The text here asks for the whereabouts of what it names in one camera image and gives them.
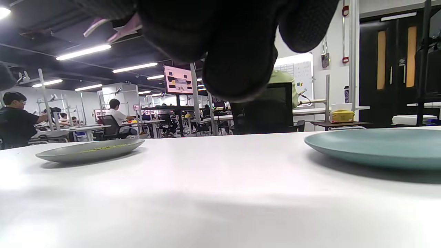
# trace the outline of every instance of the whiteboard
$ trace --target whiteboard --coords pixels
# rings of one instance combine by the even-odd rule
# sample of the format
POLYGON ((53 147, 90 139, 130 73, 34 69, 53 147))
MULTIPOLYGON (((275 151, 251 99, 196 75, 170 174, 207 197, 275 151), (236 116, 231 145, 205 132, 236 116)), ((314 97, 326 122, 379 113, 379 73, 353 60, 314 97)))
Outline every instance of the whiteboard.
POLYGON ((294 76, 295 88, 297 93, 307 90, 303 93, 309 99, 314 99, 314 87, 312 82, 312 61, 304 61, 298 63, 278 64, 274 66, 275 70, 286 71, 294 76))

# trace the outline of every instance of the person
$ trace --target person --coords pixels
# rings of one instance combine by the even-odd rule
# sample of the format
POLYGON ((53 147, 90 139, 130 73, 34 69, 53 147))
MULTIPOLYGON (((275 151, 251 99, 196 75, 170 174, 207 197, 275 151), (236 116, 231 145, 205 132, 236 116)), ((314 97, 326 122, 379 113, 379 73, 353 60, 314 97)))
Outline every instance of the person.
POLYGON ((75 116, 72 116, 72 126, 73 127, 79 127, 80 123, 78 122, 78 119, 75 116))
POLYGON ((166 114, 172 115, 172 112, 170 110, 159 110, 159 114, 160 115, 166 115, 166 114))
MULTIPOLYGON (((118 101, 118 99, 112 99, 109 101, 110 109, 106 111, 105 115, 111 115, 113 118, 115 118, 117 124, 121 126, 123 124, 123 121, 125 120, 133 120, 134 116, 126 116, 125 114, 118 111, 120 109, 121 102, 118 101)), ((138 132, 133 128, 120 128, 120 135, 137 135, 138 132)))
POLYGON ((208 104, 205 104, 204 109, 202 109, 202 115, 204 116, 204 118, 210 117, 210 107, 208 106, 208 104))
POLYGON ((69 121, 67 120, 67 114, 66 113, 61 113, 60 114, 60 125, 69 126, 69 121))
POLYGON ((273 70, 268 83, 291 83, 292 85, 292 108, 299 105, 299 95, 295 88, 294 76, 286 71, 273 70))
POLYGON ((26 110, 26 97, 20 92, 6 92, 5 107, 0 109, 0 137, 5 149, 28 146, 37 131, 34 125, 46 121, 48 115, 33 115, 26 110))

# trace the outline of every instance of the office chair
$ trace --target office chair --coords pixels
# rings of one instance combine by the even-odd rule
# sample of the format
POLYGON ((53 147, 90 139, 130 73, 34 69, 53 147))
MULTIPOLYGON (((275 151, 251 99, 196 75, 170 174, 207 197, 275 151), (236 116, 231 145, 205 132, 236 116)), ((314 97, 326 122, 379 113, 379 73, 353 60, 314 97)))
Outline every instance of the office chair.
POLYGON ((159 129, 164 133, 164 138, 175 137, 174 133, 176 132, 176 126, 172 122, 170 114, 158 114, 158 118, 160 120, 165 120, 164 122, 160 122, 159 125, 159 129))
POLYGON ((103 132, 104 140, 127 138, 128 134, 124 134, 124 135, 120 134, 121 127, 118 125, 118 122, 115 120, 115 118, 112 115, 98 116, 98 118, 101 120, 103 125, 110 126, 104 128, 104 132, 103 132))
POLYGON ((256 99, 231 103, 234 134, 303 132, 304 121, 292 119, 292 84, 275 83, 256 99))

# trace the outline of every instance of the hand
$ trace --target hand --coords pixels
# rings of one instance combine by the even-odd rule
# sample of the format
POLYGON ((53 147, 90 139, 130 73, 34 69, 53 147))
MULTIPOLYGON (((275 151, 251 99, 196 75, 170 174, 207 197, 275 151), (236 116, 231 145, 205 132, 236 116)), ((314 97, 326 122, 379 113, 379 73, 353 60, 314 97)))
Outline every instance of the hand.
POLYGON ((212 95, 229 102, 251 100, 268 83, 277 58, 274 46, 277 27, 291 50, 306 53, 326 35, 339 2, 70 1, 99 17, 85 36, 108 21, 132 16, 120 32, 108 39, 109 43, 142 27, 143 37, 172 60, 191 63, 204 58, 205 87, 212 95))

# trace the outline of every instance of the black shirt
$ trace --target black shirt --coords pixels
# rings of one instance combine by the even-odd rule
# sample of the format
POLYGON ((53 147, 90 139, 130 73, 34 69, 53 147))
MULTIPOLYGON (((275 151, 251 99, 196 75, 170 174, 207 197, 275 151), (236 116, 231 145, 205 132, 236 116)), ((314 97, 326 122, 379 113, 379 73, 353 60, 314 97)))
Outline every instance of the black shirt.
POLYGON ((3 107, 0 109, 0 137, 5 148, 23 147, 37 131, 39 116, 23 109, 3 107))

